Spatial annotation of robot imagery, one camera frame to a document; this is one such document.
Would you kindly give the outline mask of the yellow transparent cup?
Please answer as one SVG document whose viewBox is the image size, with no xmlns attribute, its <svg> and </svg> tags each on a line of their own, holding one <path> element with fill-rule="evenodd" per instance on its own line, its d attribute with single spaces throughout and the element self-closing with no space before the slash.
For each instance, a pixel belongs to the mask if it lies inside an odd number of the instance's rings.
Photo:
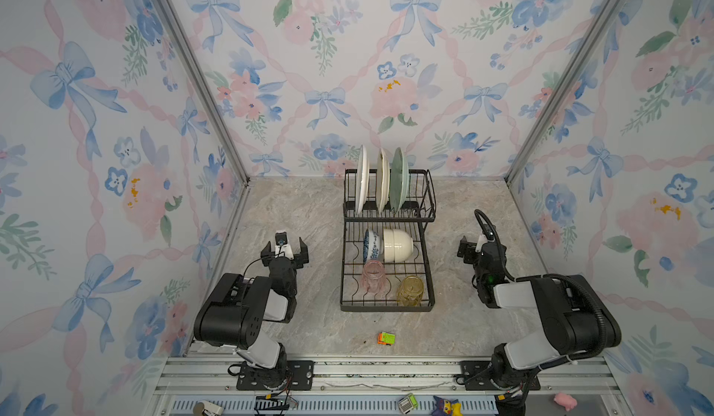
<svg viewBox="0 0 714 416">
<path fill-rule="evenodd" d="M 408 276 L 401 281 L 397 291 L 397 304 L 402 307 L 421 306 L 424 282 L 417 276 Z"/>
</svg>

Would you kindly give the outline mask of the pink transparent cup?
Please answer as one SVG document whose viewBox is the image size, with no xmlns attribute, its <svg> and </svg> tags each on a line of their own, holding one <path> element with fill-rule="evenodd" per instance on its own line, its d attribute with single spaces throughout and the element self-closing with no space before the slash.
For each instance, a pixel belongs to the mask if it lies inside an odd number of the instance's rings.
<svg viewBox="0 0 714 416">
<path fill-rule="evenodd" d="M 367 293 L 383 293 L 387 286 L 386 270 L 379 260 L 370 260 L 364 264 L 362 287 Z"/>
</svg>

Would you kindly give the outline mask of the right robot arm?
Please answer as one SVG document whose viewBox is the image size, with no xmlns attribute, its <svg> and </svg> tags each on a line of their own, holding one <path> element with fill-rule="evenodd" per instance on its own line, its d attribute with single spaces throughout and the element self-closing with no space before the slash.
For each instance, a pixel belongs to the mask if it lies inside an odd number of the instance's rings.
<svg viewBox="0 0 714 416">
<path fill-rule="evenodd" d="M 494 348 L 485 367 L 469 372 L 461 364 L 456 383 L 493 386 L 512 400 L 524 399 L 541 371 L 595 358 L 620 345 L 617 320 L 581 275 L 541 274 L 516 278 L 507 268 L 507 248 L 480 209 L 474 216 L 482 230 L 478 241 L 459 241 L 457 256 L 473 267 L 472 287 L 490 309 L 535 309 L 540 329 Z"/>
</svg>

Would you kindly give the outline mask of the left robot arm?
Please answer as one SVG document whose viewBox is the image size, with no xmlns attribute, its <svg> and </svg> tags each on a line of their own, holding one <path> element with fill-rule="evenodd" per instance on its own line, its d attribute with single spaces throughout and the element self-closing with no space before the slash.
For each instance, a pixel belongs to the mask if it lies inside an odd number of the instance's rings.
<svg viewBox="0 0 714 416">
<path fill-rule="evenodd" d="M 266 276 L 222 275 L 200 308 L 193 338 L 214 347 L 232 347 L 242 359 L 228 367 L 239 391 L 288 392 L 312 389 L 312 360 L 290 360 L 283 344 L 262 332 L 262 324 L 290 323 L 297 309 L 297 272 L 310 262 L 299 241 L 293 252 L 287 234 L 275 235 L 258 261 Z"/>
</svg>

